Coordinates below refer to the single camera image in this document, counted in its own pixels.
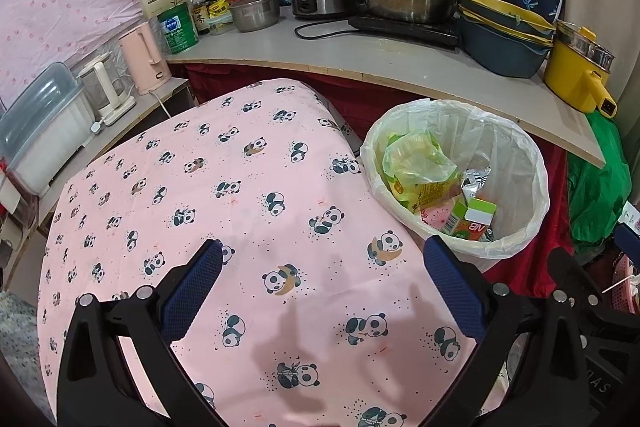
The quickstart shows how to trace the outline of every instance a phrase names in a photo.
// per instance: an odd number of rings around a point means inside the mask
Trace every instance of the pink panda-print fabric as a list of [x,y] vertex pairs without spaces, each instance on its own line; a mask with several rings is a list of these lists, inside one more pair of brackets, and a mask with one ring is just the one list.
[[222,273],[171,347],[231,426],[415,427],[475,346],[330,113],[279,78],[159,124],[67,184],[38,304],[54,410],[76,299],[156,285],[209,238],[223,244]]

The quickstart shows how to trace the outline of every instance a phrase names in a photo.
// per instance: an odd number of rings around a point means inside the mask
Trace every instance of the white storage box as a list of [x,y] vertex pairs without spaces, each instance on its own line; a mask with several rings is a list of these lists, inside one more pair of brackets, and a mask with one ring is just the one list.
[[71,156],[94,137],[82,86],[57,62],[34,80],[0,120],[1,152],[25,190],[42,196]]

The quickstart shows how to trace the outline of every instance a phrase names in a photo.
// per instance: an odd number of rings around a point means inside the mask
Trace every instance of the white plastic garbage bag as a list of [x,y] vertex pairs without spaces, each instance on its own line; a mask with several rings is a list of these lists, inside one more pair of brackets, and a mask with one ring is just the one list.
[[[386,187],[382,158],[389,137],[417,130],[433,133],[460,172],[491,167],[482,193],[497,204],[492,243],[440,233],[398,203]],[[391,214],[423,239],[438,233],[460,261],[481,271],[523,250],[549,210],[545,164],[535,142],[512,121],[468,103],[423,99],[398,105],[369,129],[360,156],[373,195]]]

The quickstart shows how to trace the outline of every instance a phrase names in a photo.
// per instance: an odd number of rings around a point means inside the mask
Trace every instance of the countertop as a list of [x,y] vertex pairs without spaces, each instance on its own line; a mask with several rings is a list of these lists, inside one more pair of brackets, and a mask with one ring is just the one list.
[[[280,21],[270,28],[204,36],[168,61],[309,71],[461,100],[508,118],[596,167],[604,166],[585,115],[549,91],[539,74],[531,79],[507,78],[485,70],[460,49],[449,51],[389,37],[343,34],[305,41],[294,34],[294,28],[304,22],[296,20],[290,8],[280,13]],[[345,29],[352,28],[341,21],[303,33],[312,36]]]

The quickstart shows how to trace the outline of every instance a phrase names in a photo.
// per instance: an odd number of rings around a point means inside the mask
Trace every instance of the yellow handle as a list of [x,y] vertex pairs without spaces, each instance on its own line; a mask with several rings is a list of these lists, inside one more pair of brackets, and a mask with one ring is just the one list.
[[603,116],[613,118],[616,115],[618,106],[611,98],[609,91],[602,85],[602,78],[599,74],[595,71],[585,71],[580,78],[580,83],[589,89],[593,100],[596,101],[596,107]]

